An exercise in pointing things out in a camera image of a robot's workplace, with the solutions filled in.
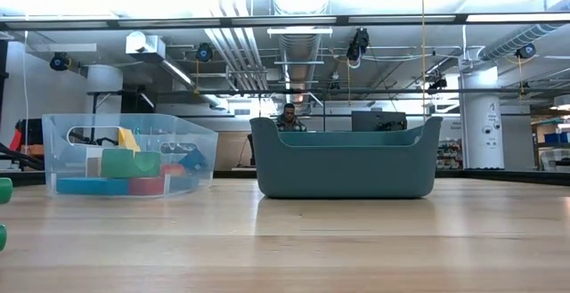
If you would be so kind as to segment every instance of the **wooden table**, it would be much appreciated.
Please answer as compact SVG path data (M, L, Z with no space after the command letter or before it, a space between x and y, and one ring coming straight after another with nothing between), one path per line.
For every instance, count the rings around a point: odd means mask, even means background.
M15 190L0 292L570 292L570 188L438 179L419 200Z

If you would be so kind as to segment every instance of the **ventilation duct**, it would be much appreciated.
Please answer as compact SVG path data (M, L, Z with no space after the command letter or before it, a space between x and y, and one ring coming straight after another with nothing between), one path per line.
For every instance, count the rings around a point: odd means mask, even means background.
M329 0L296 0L296 2L309 3L301 10L291 6L291 0L273 0L275 15L319 15L325 14ZM283 61L316 61L321 46L321 35L281 35L279 47ZM313 79L315 65L283 65L285 81L294 89L309 89L307 83ZM304 103L306 96L287 95L291 102Z
M167 56L167 46L158 36L146 36L140 31L129 34L126 37L126 54L138 61L158 64L188 91L196 89L196 84L190 77L182 71L182 68L174 60ZM213 109L227 109L227 101L214 95L202 94L200 98L210 104Z
M570 0L563 0L555 4L549 9L549 12L570 12ZM481 50L477 58L480 61L492 61L507 56L564 25L565 24L543 23L516 30L497 43L488 45L485 49Z

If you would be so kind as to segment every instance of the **white column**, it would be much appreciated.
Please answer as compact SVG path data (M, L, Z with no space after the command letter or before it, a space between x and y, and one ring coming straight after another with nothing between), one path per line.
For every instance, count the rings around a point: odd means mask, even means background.
M93 65L89 66L87 73L87 92L116 92L123 89L123 72L112 66L107 65ZM90 120L86 123L87 126L118 126L119 114L121 112L122 97L119 95L110 95L105 98L107 94L100 94L98 96L98 103L96 114L116 114L116 116L103 116L97 119L95 123ZM85 113L93 113L93 96L87 96L85 101ZM85 136L90 136L90 130L85 131ZM118 139L117 128L104 129L97 128L95 130L95 138L108 137L113 140Z
M497 67L463 69L460 88L497 88ZM465 168L504 169L501 105L497 93L460 94Z

